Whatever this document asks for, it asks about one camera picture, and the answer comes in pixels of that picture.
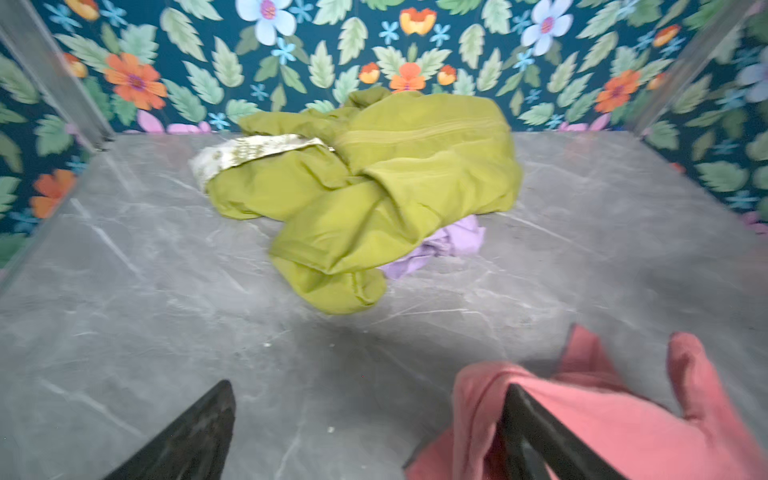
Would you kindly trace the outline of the pink cloth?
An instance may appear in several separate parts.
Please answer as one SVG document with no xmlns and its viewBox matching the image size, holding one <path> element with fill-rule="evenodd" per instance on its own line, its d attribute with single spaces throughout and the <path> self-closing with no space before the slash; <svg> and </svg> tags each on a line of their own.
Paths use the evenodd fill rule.
<svg viewBox="0 0 768 480">
<path fill-rule="evenodd" d="M 626 479 L 766 478 L 767 456 L 695 335 L 671 335 L 667 372 L 680 415 L 631 392 L 599 336 L 581 325 L 549 378 L 509 362 L 470 365 L 454 382 L 452 426 L 405 476 L 503 478 L 499 423 L 508 388 L 519 386 Z"/>
</svg>

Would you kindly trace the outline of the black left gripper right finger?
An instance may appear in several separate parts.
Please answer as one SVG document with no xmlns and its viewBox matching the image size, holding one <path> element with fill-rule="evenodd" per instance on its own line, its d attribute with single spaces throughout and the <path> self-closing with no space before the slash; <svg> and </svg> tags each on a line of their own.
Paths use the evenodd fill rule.
<svg viewBox="0 0 768 480">
<path fill-rule="evenodd" d="M 507 390 L 500 437 L 508 479 L 622 478 L 518 384 Z"/>
</svg>

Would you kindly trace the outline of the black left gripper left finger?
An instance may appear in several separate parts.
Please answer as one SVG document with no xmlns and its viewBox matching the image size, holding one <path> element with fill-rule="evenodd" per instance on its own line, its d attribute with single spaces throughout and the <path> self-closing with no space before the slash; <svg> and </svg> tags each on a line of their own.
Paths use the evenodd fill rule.
<svg viewBox="0 0 768 480">
<path fill-rule="evenodd" d="M 219 480 L 233 438 L 236 400 L 221 380 L 106 480 Z"/>
</svg>

